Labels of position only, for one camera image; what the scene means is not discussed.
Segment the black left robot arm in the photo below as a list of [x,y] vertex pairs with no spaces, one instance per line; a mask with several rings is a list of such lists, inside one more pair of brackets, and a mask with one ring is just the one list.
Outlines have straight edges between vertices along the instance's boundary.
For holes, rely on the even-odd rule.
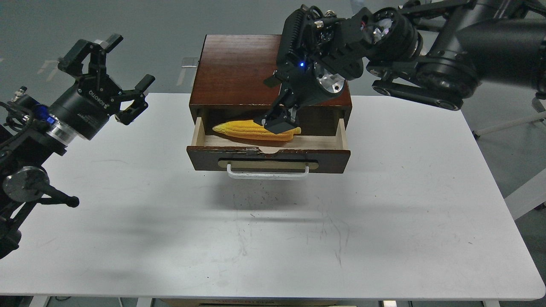
[[51,185],[43,163],[53,154],[64,155],[77,136],[92,139],[112,116],[129,125],[148,108],[146,90],[154,76],[147,74],[134,89],[123,90],[107,74],[107,55],[122,40],[119,34],[104,41],[78,40],[57,66],[75,82],[52,105],[29,96],[25,86],[1,103],[7,112],[0,144],[1,257],[19,248],[19,228],[37,204],[80,204],[78,197]]

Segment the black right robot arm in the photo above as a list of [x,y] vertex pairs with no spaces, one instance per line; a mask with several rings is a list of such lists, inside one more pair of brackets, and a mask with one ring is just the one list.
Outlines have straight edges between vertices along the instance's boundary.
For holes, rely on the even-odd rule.
[[270,109],[254,122],[279,134],[300,108],[339,97],[364,71],[386,96],[459,110],[482,81],[545,98],[545,6],[538,0],[406,2],[350,18],[302,5],[285,20]]

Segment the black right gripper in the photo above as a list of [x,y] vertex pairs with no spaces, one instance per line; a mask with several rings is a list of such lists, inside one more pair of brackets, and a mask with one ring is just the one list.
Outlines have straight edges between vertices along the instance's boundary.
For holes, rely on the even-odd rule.
[[314,61],[278,60],[275,73],[263,81],[269,88],[281,85],[271,108],[254,122],[269,132],[281,134],[299,127],[300,107],[314,106],[339,97],[346,80]]

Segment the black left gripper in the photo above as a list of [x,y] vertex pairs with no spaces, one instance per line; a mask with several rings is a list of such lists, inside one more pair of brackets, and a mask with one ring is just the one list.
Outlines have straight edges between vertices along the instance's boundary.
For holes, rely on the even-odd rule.
[[[119,34],[97,42],[80,39],[64,57],[58,59],[58,69],[80,81],[76,81],[49,107],[49,113],[87,140],[104,127],[111,115],[117,122],[130,125],[148,108],[146,90],[156,80],[153,75],[146,74],[135,89],[127,91],[122,91],[107,75],[107,54],[123,39]],[[83,73],[87,56],[90,56],[88,72]],[[105,80],[105,84],[97,86],[96,78]]]

